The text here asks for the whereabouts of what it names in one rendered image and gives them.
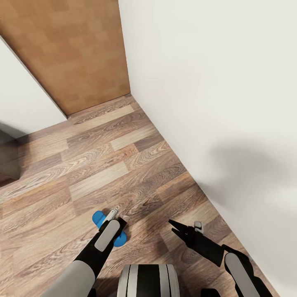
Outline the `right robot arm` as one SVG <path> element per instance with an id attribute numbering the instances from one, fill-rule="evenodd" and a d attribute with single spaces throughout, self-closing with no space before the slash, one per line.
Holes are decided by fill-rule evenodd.
<path id="1" fill-rule="evenodd" d="M 202 221 L 195 221 L 194 227 L 174 220 L 169 220 L 169 223 L 175 227 L 171 230 L 186 243 L 187 247 L 218 267 L 222 264 L 224 251 L 228 252 L 224 258 L 224 265 L 236 283 L 235 289 L 239 297 L 273 297 L 262 279 L 254 276 L 249 257 L 227 245 L 220 246 L 204 236 Z"/>

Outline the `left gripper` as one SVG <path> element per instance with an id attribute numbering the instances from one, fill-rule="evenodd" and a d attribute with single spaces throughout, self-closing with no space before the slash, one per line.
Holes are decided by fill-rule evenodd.
<path id="1" fill-rule="evenodd" d="M 126 226 L 127 222 L 125 220 L 123 220 L 121 217 L 118 217 L 117 219 L 120 223 L 120 231 L 119 231 L 119 234 L 118 236 L 122 233 L 124 227 Z"/>

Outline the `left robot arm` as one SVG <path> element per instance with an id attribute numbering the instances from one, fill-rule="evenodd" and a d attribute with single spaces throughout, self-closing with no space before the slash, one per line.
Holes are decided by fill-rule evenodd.
<path id="1" fill-rule="evenodd" d="M 95 279 L 114 247 L 114 238 L 122 233 L 127 222 L 117 208 L 111 210 L 99 232 L 85 246 L 70 266 L 39 297 L 87 297 Z"/>

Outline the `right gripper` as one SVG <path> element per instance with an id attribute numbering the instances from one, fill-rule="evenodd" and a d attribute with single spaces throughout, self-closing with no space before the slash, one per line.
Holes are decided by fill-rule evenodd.
<path id="1" fill-rule="evenodd" d="M 171 230 L 186 243 L 187 247 L 208 259 L 212 240 L 195 231 L 193 226 L 186 226 L 174 220 L 169 220 L 169 223 L 175 227 Z"/>

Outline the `sandal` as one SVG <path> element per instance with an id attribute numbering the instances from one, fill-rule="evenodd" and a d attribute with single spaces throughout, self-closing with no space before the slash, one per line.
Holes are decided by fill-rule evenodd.
<path id="1" fill-rule="evenodd" d="M 105 219 L 106 219 L 106 216 L 102 211 L 97 211 L 92 216 L 92 220 L 98 228 L 102 226 L 102 223 Z M 127 234 L 124 231 L 122 231 L 122 233 L 116 237 L 114 241 L 114 246 L 119 247 L 124 245 L 126 242 L 127 242 Z"/>

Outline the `robot trunk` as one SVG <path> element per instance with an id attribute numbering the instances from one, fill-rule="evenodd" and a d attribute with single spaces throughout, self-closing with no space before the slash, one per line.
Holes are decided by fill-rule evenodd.
<path id="1" fill-rule="evenodd" d="M 125 264 L 117 297 L 180 297 L 172 264 Z"/>

